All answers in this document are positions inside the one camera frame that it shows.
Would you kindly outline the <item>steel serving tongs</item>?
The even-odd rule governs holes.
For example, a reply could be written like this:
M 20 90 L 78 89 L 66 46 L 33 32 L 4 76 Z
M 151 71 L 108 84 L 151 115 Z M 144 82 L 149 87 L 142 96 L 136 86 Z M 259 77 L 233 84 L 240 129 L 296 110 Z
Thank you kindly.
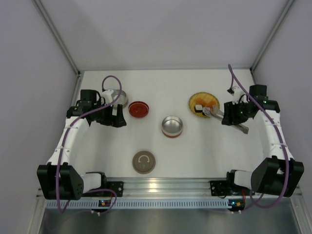
M 213 107 L 203 107 L 202 114 L 207 117 L 214 117 L 221 121 L 222 125 L 232 126 L 246 135 L 249 133 L 249 128 L 243 124 L 247 121 L 246 118 L 233 117 L 228 113 L 221 111 L 216 105 Z

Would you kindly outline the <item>sushi roll piece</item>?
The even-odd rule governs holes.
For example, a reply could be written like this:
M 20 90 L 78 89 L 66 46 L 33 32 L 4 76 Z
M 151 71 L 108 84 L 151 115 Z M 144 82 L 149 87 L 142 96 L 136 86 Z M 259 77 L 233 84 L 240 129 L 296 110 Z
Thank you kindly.
M 203 106 L 200 105 L 200 104 L 196 104 L 196 105 L 194 106 L 194 111 L 195 111 L 196 113 L 202 113 L 202 112 L 203 112 Z

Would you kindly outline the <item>orange fried food piece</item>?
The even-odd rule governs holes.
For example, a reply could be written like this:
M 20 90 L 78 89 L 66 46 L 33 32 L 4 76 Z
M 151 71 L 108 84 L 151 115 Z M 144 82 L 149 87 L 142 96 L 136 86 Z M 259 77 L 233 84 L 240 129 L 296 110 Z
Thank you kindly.
M 203 100 L 202 98 L 197 98 L 196 99 L 196 104 L 198 104 L 198 105 L 206 105 L 207 103 L 206 103 L 206 101 L 205 100 Z

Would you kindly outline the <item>beige round lid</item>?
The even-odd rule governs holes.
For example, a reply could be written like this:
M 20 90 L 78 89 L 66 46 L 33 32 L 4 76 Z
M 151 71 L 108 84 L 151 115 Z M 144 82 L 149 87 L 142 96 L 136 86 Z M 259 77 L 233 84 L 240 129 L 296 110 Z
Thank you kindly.
M 137 173 L 146 175 L 154 170 L 156 166 L 156 158 L 149 151 L 140 151 L 134 155 L 132 165 Z

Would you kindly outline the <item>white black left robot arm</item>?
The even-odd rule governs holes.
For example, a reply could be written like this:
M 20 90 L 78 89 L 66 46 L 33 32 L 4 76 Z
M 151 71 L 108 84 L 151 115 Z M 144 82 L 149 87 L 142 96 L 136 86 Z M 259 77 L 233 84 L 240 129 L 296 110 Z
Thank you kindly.
M 65 127 L 52 156 L 39 165 L 37 177 L 48 200 L 79 200 L 95 191 L 103 195 L 109 188 L 104 172 L 79 174 L 73 166 L 83 138 L 93 122 L 115 128 L 127 125 L 123 106 L 118 102 L 122 90 L 106 89 L 101 93 L 83 89 L 80 99 L 66 113 Z

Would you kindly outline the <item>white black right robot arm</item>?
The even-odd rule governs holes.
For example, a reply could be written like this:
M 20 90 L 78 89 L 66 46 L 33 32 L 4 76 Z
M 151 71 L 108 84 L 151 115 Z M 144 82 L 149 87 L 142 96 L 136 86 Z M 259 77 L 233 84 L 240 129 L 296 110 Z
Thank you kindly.
M 278 102 L 268 98 L 265 85 L 252 85 L 247 94 L 238 86 L 228 92 L 233 100 L 224 103 L 221 123 L 238 126 L 252 119 L 259 130 L 264 159 L 252 172 L 231 170 L 227 179 L 255 193 L 290 197 L 304 173 L 304 165 L 294 160 L 285 142 Z

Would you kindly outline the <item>red round lid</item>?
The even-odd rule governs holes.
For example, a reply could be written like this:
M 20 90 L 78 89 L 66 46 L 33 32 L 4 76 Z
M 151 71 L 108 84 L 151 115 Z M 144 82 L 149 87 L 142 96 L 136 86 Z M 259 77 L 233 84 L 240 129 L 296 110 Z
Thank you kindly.
M 142 101 L 134 101 L 130 103 L 128 107 L 129 114 L 135 118 L 143 118 L 147 116 L 149 112 L 149 106 Z

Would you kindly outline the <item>round bamboo tray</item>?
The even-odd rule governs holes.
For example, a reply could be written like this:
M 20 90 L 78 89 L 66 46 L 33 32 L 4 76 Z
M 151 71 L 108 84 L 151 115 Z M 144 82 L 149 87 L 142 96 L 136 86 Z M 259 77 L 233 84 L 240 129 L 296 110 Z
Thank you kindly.
M 213 106 L 215 105 L 216 107 L 220 108 L 219 100 L 214 95 L 207 92 L 198 92 L 193 94 L 188 100 L 188 108 L 195 116 L 208 118 L 203 113 L 196 112 L 197 109 L 195 107 L 197 105 L 209 108 L 213 108 Z

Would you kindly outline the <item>red steel bowl container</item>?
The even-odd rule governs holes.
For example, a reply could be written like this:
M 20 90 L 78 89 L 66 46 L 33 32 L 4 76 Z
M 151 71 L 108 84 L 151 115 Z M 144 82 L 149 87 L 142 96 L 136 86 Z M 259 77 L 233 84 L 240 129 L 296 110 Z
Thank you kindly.
M 169 138 L 176 138 L 183 132 L 183 122 L 179 117 L 168 116 L 165 117 L 161 123 L 162 133 Z

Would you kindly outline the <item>left aluminium frame post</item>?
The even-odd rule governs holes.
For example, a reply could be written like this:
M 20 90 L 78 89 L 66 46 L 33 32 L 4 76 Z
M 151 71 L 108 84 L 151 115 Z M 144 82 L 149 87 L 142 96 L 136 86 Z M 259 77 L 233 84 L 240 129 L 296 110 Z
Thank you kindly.
M 79 76 L 80 71 L 78 67 L 76 66 L 67 46 L 65 45 L 63 39 L 61 38 L 60 33 L 58 32 L 52 18 L 50 17 L 48 11 L 46 10 L 44 4 L 42 3 L 41 0 L 32 0 L 32 3 L 36 10 L 38 11 L 39 15 L 43 19 L 44 23 L 46 24 L 47 28 L 51 32 L 54 40 L 56 41 L 58 47 L 62 51 L 63 55 L 65 56 L 67 62 L 69 63 L 70 67 L 74 71 L 74 73 Z

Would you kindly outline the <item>aluminium frame post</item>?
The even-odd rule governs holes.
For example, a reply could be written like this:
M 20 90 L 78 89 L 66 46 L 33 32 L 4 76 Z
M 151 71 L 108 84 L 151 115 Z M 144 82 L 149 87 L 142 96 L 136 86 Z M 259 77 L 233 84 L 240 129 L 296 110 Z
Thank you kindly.
M 270 44 L 273 42 L 275 36 L 277 35 L 279 29 L 281 28 L 282 24 L 286 20 L 288 14 L 290 13 L 291 9 L 294 7 L 296 0 L 287 0 L 286 3 L 283 5 L 280 13 L 277 15 L 275 21 L 272 24 L 267 36 L 265 37 L 264 42 L 262 43 L 256 57 L 250 67 L 251 74 L 254 73 L 258 65 L 260 64 L 262 58 L 264 57 L 265 53 L 267 52 Z
M 61 38 L 60 33 L 58 32 L 52 18 L 50 17 L 48 11 L 46 10 L 44 4 L 42 3 L 41 0 L 32 0 L 32 3 L 36 10 L 38 11 L 39 15 L 43 19 L 44 23 L 46 24 L 47 28 L 51 32 L 54 40 L 56 41 L 58 47 L 62 51 L 63 55 L 65 56 L 67 62 L 69 63 L 70 67 L 74 71 L 74 73 L 79 76 L 80 71 L 78 67 L 76 66 L 67 46 L 65 45 L 63 39 Z

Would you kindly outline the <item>right aluminium frame post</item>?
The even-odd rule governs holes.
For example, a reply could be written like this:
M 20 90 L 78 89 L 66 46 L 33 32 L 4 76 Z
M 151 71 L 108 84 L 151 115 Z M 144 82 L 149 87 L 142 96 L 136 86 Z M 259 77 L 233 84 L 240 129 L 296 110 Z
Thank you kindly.
M 265 37 L 264 42 L 262 43 L 256 57 L 250 67 L 251 74 L 254 73 L 258 65 L 260 64 L 262 58 L 264 57 L 265 53 L 267 52 L 270 44 L 273 42 L 275 36 L 277 35 L 279 29 L 281 28 L 282 24 L 286 20 L 288 14 L 290 13 L 291 9 L 294 7 L 296 0 L 287 0 L 286 3 L 283 5 L 280 13 L 277 15 L 275 21 L 272 24 L 267 36 Z

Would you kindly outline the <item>aluminium front rail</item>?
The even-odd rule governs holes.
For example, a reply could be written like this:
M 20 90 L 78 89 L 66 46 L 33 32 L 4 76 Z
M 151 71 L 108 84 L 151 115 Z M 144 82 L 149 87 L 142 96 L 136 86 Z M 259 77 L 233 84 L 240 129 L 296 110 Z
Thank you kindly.
M 81 197 L 123 198 L 204 198 L 240 196 L 245 187 L 229 185 L 220 178 L 107 178 L 99 173 L 59 181 L 60 198 Z

